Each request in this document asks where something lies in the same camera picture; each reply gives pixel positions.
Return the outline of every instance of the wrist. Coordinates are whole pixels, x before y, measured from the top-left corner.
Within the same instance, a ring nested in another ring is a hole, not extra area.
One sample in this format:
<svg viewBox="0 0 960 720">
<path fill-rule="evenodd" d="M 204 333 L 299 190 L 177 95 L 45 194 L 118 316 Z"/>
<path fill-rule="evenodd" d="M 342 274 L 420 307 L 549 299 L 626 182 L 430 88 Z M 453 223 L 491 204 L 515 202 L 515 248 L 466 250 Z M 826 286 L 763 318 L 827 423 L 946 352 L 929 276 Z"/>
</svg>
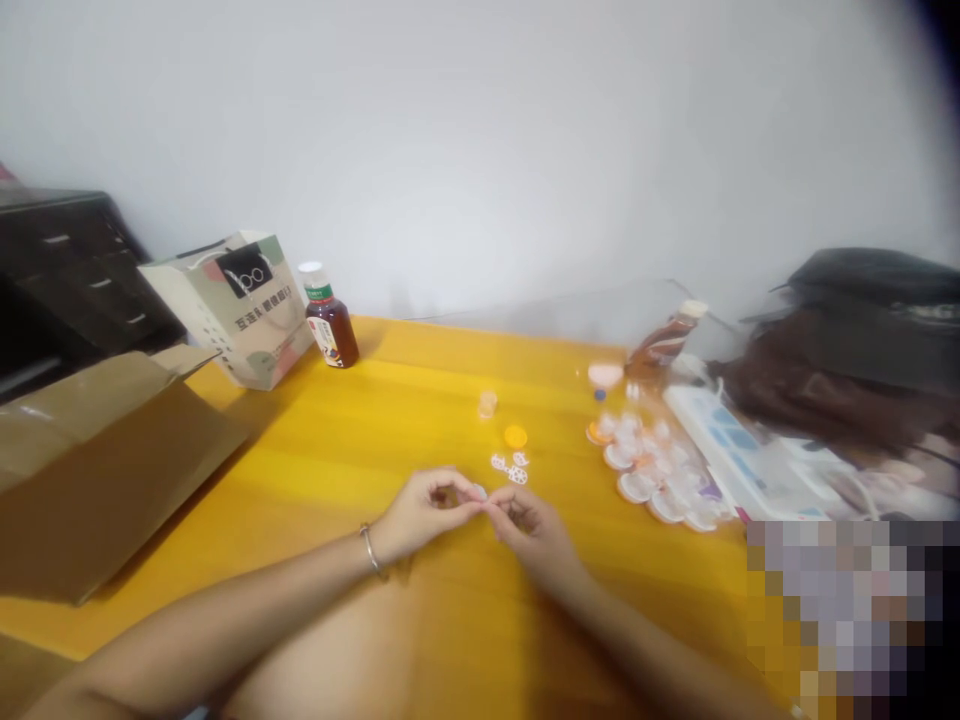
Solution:
<svg viewBox="0 0 960 720">
<path fill-rule="evenodd" d="M 386 570 L 389 565 L 393 565 L 403 557 L 401 543 L 396 533 L 391 530 L 389 524 L 384 523 L 382 517 L 370 524 L 368 532 L 373 556 L 382 570 Z"/>
</svg>

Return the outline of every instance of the plastic bottle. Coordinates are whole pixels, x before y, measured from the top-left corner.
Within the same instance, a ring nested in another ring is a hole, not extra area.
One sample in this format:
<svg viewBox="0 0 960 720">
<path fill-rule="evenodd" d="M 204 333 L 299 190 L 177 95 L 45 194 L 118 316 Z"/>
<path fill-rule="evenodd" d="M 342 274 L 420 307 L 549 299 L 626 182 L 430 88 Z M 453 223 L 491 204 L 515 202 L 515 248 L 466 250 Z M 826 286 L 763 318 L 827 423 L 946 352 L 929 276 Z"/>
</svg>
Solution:
<svg viewBox="0 0 960 720">
<path fill-rule="evenodd" d="M 330 367 L 351 367 L 360 358 L 360 350 L 347 306 L 333 296 L 321 263 L 301 263 L 297 269 L 303 275 L 309 301 L 307 324 L 320 346 L 324 361 Z"/>
<path fill-rule="evenodd" d="M 685 300 L 676 315 L 650 333 L 633 351 L 625 368 L 627 377 L 639 378 L 650 368 L 662 368 L 672 363 L 707 309 L 707 304 L 699 300 Z"/>
</svg>

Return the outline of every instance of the brown liquid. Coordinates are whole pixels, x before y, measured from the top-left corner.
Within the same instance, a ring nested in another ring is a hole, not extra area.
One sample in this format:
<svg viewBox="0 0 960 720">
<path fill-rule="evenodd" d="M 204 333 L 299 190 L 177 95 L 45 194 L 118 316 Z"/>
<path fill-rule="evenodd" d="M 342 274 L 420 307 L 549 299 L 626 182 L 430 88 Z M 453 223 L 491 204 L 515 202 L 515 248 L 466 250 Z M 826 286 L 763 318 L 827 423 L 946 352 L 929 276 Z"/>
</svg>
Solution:
<svg viewBox="0 0 960 720">
<path fill-rule="evenodd" d="M 350 313 L 342 301 L 336 297 L 330 297 L 326 300 L 311 300 L 307 303 L 307 317 L 320 318 L 330 323 L 330 330 L 333 332 L 333 339 L 337 344 L 337 357 L 340 359 L 340 367 L 348 368 L 356 364 L 357 360 L 360 359 L 360 348 L 357 347 L 357 338 L 353 334 Z"/>
<path fill-rule="evenodd" d="M 654 330 L 640 343 L 627 360 L 627 377 L 641 379 L 653 369 L 672 363 L 686 344 L 687 336 L 697 326 L 695 320 L 683 315 L 671 318 L 666 325 Z"/>
</svg>

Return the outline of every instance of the white power strip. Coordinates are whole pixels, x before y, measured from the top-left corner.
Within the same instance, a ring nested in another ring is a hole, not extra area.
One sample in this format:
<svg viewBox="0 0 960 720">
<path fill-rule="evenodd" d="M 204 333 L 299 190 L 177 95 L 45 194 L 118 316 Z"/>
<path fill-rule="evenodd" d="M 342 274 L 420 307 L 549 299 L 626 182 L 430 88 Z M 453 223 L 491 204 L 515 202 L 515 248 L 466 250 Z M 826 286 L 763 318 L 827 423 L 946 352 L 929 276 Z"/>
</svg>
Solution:
<svg viewBox="0 0 960 720">
<path fill-rule="evenodd" d="M 806 451 L 787 438 L 763 447 L 705 388 L 672 385 L 663 398 L 744 519 L 829 520 L 828 511 L 844 505 L 822 474 L 852 468 L 829 450 Z"/>
</svg>

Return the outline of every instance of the paper shopping bag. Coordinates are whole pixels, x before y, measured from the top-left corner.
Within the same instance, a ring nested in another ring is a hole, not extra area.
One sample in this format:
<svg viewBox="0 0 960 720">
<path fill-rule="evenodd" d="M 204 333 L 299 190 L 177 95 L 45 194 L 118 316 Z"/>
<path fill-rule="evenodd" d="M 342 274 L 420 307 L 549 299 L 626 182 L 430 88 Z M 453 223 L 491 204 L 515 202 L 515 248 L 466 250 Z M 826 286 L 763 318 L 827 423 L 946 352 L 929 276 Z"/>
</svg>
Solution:
<svg viewBox="0 0 960 720">
<path fill-rule="evenodd" d="M 272 389 L 313 344 L 276 235 L 236 232 L 140 272 L 238 385 Z"/>
</svg>

